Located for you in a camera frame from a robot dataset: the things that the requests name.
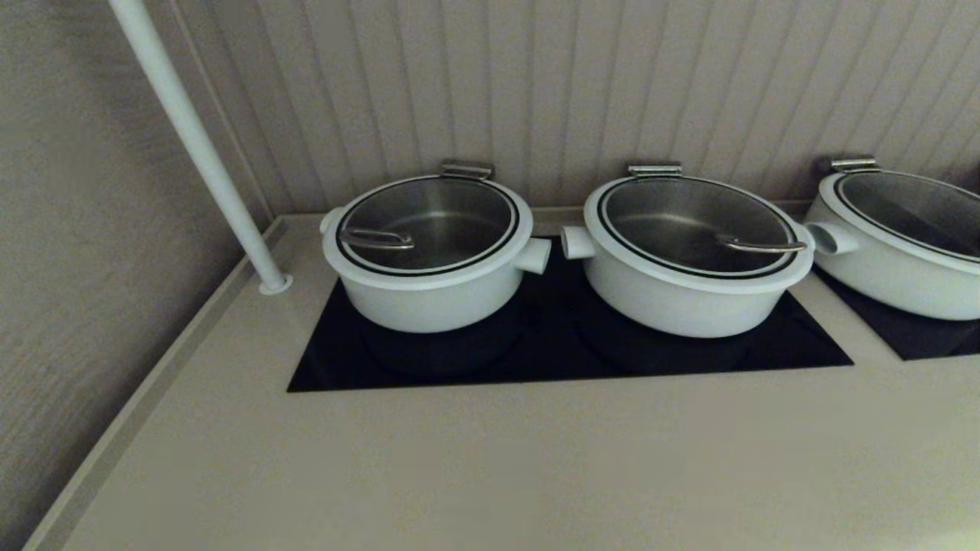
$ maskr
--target paneled wall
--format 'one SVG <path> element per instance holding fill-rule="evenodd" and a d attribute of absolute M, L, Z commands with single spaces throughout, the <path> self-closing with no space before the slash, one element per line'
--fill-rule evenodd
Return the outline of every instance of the paneled wall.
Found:
<path fill-rule="evenodd" d="M 240 257 L 108 3 L 0 2 L 0 549 Z"/>
<path fill-rule="evenodd" d="M 977 185 L 972 0 L 177 1 L 233 59 L 277 212 L 447 157 L 493 160 L 534 205 L 634 159 L 774 199 L 812 197 L 839 151 Z"/>

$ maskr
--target textured wall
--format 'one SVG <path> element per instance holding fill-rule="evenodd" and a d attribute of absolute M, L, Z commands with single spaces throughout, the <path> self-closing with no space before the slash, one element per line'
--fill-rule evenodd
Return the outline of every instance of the textured wall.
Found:
<path fill-rule="evenodd" d="M 835 151 L 976 185 L 972 0 L 178 1 L 233 58 L 278 212 L 446 157 L 494 160 L 535 205 L 636 158 L 775 199 L 812 197 Z"/>
<path fill-rule="evenodd" d="M 102 0 L 0 3 L 0 234 L 0 549 L 19 549 L 240 257 Z"/>

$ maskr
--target lid handle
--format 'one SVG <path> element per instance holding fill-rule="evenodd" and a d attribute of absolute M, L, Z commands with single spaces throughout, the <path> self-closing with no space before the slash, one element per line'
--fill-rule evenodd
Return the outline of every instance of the lid handle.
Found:
<path fill-rule="evenodd" d="M 818 162 L 823 173 L 878 173 L 881 167 L 873 155 L 844 155 L 824 157 Z"/>
<path fill-rule="evenodd" d="M 490 163 L 476 161 L 458 161 L 450 159 L 442 163 L 443 176 L 460 176 L 475 179 L 487 179 L 493 175 L 494 166 Z"/>
<path fill-rule="evenodd" d="M 654 161 L 642 165 L 627 165 L 626 171 L 635 177 L 681 177 L 681 164 L 677 161 Z"/>
<path fill-rule="evenodd" d="M 793 243 L 781 243 L 779 245 L 774 244 L 760 244 L 760 243 L 743 243 L 738 239 L 738 237 L 732 235 L 719 235 L 718 242 L 728 247 L 729 249 L 734 249 L 736 251 L 743 251 L 747 253 L 767 253 L 767 254 L 784 254 L 792 253 L 797 251 L 802 251 L 807 248 L 807 244 L 803 241 L 795 241 Z"/>
<path fill-rule="evenodd" d="M 416 247 L 412 236 L 407 233 L 377 231 L 363 227 L 345 227 L 340 232 L 340 240 L 352 247 L 385 251 L 407 251 Z"/>

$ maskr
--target black cooktop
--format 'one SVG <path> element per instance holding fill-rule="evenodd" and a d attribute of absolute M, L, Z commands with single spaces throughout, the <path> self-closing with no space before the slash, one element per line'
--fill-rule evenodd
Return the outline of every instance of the black cooktop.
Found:
<path fill-rule="evenodd" d="M 903 360 L 980 354 L 980 320 L 949 322 L 910 314 L 862 295 L 816 266 L 813 271 Z"/>
<path fill-rule="evenodd" d="M 553 250 L 560 251 L 555 243 Z M 850 366 L 851 359 L 789 293 L 740 335 L 676 336 L 627 319 L 589 286 L 581 262 L 553 254 L 544 275 L 472 326 L 411 334 L 354 309 L 339 281 L 289 392 L 663 376 Z"/>

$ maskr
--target metal hinge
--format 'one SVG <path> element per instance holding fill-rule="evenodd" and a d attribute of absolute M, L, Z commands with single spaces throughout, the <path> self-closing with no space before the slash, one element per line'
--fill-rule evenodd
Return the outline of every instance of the metal hinge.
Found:
<path fill-rule="evenodd" d="M 681 165 L 676 161 L 660 161 L 649 165 L 627 165 L 629 175 L 636 177 L 681 177 Z"/>
<path fill-rule="evenodd" d="M 871 155 L 825 157 L 820 160 L 820 169 L 824 173 L 843 174 L 881 172 L 881 167 Z"/>
<path fill-rule="evenodd" d="M 473 161 L 457 161 L 455 159 L 444 161 L 442 164 L 443 176 L 471 177 L 476 179 L 487 179 L 493 175 L 493 165 L 490 163 L 477 163 Z"/>

